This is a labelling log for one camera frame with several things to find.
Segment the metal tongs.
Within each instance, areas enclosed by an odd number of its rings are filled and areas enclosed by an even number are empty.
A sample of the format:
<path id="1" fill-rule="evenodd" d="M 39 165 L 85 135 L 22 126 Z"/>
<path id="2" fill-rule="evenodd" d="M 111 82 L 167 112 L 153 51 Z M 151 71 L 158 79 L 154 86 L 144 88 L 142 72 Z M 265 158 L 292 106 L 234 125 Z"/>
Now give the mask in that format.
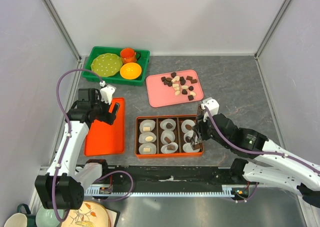
<path id="1" fill-rule="evenodd" d="M 195 118 L 195 125 L 192 127 L 194 131 L 193 137 L 190 141 L 191 147 L 194 149 L 194 146 L 202 143 L 202 125 L 203 125 L 203 114 L 204 111 L 201 109 L 201 105 L 199 104 L 197 107 L 197 115 Z"/>

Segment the dark oval chocolate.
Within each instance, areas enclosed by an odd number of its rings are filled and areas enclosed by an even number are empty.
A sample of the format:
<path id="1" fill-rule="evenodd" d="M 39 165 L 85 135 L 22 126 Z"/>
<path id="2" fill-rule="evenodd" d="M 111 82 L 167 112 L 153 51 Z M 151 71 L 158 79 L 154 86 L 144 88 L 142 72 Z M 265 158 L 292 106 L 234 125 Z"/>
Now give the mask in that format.
<path id="1" fill-rule="evenodd" d="M 186 124 L 186 125 L 185 125 L 185 128 L 186 128 L 187 130 L 189 130 L 189 131 L 192 130 L 192 126 L 189 125 L 189 124 Z"/>

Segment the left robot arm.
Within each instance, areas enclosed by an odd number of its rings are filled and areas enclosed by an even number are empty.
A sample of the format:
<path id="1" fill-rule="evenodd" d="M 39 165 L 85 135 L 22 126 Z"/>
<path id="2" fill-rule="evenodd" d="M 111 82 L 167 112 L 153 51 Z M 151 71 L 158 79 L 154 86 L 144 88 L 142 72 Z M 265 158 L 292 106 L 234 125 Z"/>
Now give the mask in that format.
<path id="1" fill-rule="evenodd" d="M 112 104 L 116 88 L 81 88 L 78 99 L 66 114 L 64 133 L 57 153 L 46 174 L 38 175 L 35 188 L 45 209 L 77 210 L 84 201 L 85 191 L 97 181 L 106 183 L 110 172 L 104 160 L 89 160 L 77 171 L 82 144 L 94 121 L 112 125 L 120 108 Z"/>

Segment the brown chocolate piece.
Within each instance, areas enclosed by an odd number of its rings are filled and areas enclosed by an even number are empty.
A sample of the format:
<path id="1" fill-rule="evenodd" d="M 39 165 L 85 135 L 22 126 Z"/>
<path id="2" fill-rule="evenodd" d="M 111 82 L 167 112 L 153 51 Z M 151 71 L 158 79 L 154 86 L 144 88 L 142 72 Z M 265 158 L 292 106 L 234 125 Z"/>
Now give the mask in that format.
<path id="1" fill-rule="evenodd" d="M 171 140 L 170 140 L 168 137 L 165 137 L 164 140 L 165 140 L 166 142 L 168 142 L 168 143 L 171 142 Z"/>

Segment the oval white chocolate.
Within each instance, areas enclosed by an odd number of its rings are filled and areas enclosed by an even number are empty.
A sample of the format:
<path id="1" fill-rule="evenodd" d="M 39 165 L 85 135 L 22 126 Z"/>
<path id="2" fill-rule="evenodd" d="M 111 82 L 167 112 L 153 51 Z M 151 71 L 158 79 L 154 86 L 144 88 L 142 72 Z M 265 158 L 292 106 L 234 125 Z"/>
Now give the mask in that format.
<path id="1" fill-rule="evenodd" d="M 151 142 L 153 139 L 154 139 L 154 138 L 153 138 L 152 136 L 147 136 L 147 137 L 145 138 L 145 140 L 146 140 L 147 142 Z"/>

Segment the orange box lid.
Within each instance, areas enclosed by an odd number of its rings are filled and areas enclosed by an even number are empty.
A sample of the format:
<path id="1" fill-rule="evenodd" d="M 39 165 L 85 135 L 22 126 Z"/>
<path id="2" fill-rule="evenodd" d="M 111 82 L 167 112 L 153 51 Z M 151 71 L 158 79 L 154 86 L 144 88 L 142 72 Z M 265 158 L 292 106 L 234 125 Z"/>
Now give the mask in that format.
<path id="1" fill-rule="evenodd" d="M 123 154 L 125 152 L 125 99 L 114 98 L 111 107 L 119 103 L 119 110 L 112 125 L 95 120 L 84 142 L 86 157 Z"/>

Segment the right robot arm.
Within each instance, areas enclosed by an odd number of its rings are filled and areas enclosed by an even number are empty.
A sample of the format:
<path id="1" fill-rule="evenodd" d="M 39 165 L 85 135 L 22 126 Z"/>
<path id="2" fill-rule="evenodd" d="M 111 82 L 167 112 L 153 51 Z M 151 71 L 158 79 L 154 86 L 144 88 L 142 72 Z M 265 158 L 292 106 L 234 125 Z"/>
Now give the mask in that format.
<path id="1" fill-rule="evenodd" d="M 229 178 L 276 186 L 301 196 L 311 206 L 320 206 L 320 166 L 283 149 L 265 135 L 237 127 L 223 114 L 198 114 L 191 145 L 213 140 L 238 157 Z"/>

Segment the white chocolate piece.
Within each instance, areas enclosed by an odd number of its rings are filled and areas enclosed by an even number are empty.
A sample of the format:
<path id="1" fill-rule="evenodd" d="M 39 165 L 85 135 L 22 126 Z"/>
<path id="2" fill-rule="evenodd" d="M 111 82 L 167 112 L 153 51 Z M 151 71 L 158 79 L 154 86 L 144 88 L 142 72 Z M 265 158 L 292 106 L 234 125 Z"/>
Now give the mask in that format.
<path id="1" fill-rule="evenodd" d="M 150 132 L 151 131 L 150 129 L 151 129 L 150 127 L 143 127 L 144 132 Z"/>

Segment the brown rectangular chocolate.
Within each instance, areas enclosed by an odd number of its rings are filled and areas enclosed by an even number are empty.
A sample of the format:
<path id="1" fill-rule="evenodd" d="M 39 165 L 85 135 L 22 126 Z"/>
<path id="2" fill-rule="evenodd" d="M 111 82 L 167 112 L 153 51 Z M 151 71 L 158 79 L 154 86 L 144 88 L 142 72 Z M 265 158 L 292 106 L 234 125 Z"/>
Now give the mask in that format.
<path id="1" fill-rule="evenodd" d="M 176 147 L 174 145 L 168 145 L 167 146 L 167 150 L 174 150 Z"/>

